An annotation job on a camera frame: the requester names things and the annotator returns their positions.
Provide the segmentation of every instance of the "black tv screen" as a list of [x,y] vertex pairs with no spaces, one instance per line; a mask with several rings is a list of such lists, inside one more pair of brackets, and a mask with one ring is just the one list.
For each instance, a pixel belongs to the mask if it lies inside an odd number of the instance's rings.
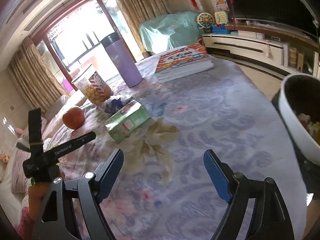
[[[314,17],[300,0],[233,0],[234,18],[287,24],[316,36]],[[307,0],[317,10],[319,0]]]

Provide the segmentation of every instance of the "teal cloth cover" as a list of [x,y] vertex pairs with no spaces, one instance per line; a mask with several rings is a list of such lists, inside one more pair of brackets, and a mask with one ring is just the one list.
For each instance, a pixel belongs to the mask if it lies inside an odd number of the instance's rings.
[[196,43],[203,34],[203,30],[197,27],[197,15],[195,12],[178,12],[143,22],[139,26],[143,47],[157,54]]

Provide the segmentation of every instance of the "beige curtain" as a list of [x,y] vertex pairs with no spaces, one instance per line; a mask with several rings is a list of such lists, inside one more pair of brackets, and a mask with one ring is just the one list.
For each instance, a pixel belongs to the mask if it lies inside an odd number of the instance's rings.
[[162,0],[116,0],[125,20],[136,40],[142,54],[146,57],[146,50],[142,45],[139,25],[149,19],[168,14]]
[[27,37],[8,66],[9,73],[21,95],[31,108],[41,108],[42,114],[66,91],[43,62],[36,46]]

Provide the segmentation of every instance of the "white cabinet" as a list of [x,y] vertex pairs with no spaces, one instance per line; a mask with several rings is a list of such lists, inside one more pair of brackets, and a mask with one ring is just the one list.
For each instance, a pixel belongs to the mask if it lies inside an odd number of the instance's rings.
[[294,68],[283,65],[282,42],[268,42],[253,37],[233,36],[230,34],[204,34],[202,38],[204,45],[208,48],[229,50],[232,54],[264,62],[289,73],[297,72]]

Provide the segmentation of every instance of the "tv cabinet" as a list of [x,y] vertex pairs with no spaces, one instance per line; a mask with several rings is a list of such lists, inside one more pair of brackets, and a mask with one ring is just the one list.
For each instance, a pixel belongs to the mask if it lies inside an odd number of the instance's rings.
[[[267,28],[257,25],[227,24],[226,29],[231,31],[246,31],[254,33],[263,33],[270,36],[281,38],[281,42],[274,40],[258,39],[246,36],[237,36],[232,34],[203,34],[204,45],[208,48],[224,49],[234,55],[239,55],[249,59],[263,62],[276,69],[281,69],[286,73],[297,73],[296,68],[284,66],[284,42],[298,44],[308,52],[308,62],[313,68],[313,76],[320,77],[319,70],[319,44],[302,35],[280,28]],[[271,57],[266,56],[269,48]]]

